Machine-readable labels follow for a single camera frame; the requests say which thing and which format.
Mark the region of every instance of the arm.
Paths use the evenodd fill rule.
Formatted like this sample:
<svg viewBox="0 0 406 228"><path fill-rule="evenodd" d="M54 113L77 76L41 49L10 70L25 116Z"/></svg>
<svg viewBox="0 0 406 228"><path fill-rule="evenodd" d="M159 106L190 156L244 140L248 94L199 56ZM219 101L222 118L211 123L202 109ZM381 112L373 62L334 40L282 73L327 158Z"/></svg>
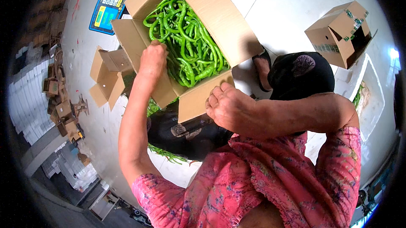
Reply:
<svg viewBox="0 0 406 228"><path fill-rule="evenodd" d="M344 126L359 128L352 102L334 93L315 94L292 101L255 101L230 84L223 83L211 91L206 111L217 125L256 139L305 130L328 133Z"/></svg>
<svg viewBox="0 0 406 228"><path fill-rule="evenodd" d="M151 42L141 56L137 74L119 132L119 163L131 186L142 174L160 175L147 153L147 106L161 74L166 68L165 44Z"/></svg>

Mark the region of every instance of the red stain on floor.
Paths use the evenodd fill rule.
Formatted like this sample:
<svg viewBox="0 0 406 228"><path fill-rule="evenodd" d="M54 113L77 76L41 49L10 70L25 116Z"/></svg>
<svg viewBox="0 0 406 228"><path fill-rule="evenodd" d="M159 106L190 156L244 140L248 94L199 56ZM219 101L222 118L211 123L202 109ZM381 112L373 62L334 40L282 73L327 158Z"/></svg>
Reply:
<svg viewBox="0 0 406 228"><path fill-rule="evenodd" d="M79 10L79 0L76 1L75 7L74 7L74 12L72 13L71 23L74 20L74 14L75 14L76 10Z"/></svg>

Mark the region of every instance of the woman's right hand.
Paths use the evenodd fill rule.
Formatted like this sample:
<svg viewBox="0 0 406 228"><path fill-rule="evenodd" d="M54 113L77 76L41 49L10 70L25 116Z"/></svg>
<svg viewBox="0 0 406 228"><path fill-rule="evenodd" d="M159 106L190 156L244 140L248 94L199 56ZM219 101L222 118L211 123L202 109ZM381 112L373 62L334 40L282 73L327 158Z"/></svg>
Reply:
<svg viewBox="0 0 406 228"><path fill-rule="evenodd" d="M237 134L246 135L255 124L251 111L256 101L229 83L216 86L206 100L206 113L214 122Z"/></svg>

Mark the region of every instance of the white tile floor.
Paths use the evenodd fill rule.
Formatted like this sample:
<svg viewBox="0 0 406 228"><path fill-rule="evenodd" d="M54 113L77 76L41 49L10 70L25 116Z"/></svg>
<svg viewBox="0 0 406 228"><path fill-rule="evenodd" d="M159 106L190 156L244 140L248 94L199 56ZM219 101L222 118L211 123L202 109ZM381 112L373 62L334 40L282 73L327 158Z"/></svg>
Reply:
<svg viewBox="0 0 406 228"><path fill-rule="evenodd" d="M271 52L271 56L284 53L314 51L304 33L313 22L332 7L353 0L231 0L258 37ZM380 167L391 149L395 137L393 120L393 60L388 54L394 48L388 23L376 0L357 0L369 12L366 18L372 32L379 29L367 53L370 55L383 86L386 99L381 118L367 142L362 145L361 184L365 183ZM99 175L116 193L137 206L136 200L122 175L118 164L117 139L121 115L127 99L121 97L113 110L108 105L98 108L89 95L94 82L89 76L94 52L99 45L106 50L118 47L117 38L89 30L91 14L97 0L70 0L68 19L62 39L63 65L67 75L67 89L72 102L82 93L90 106L90 115L81 115L80 124L85 130L85 145L89 148L92 164ZM255 87L250 61L233 69L237 85L244 92L266 97ZM315 162L320 146L326 139L323 134L309 132L306 155ZM179 186L186 187L200 163L182 166L169 163L166 158L150 153L150 157L163 176Z"/></svg>

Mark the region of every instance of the scale display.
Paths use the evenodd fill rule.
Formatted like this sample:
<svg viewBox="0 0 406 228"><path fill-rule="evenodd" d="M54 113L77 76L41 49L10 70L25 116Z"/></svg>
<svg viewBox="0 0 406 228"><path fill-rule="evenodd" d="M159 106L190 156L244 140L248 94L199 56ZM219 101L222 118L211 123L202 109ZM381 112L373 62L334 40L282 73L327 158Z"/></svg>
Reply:
<svg viewBox="0 0 406 228"><path fill-rule="evenodd" d="M123 15L125 0L98 0L90 21L92 31L114 35L111 20L119 19Z"/></svg>

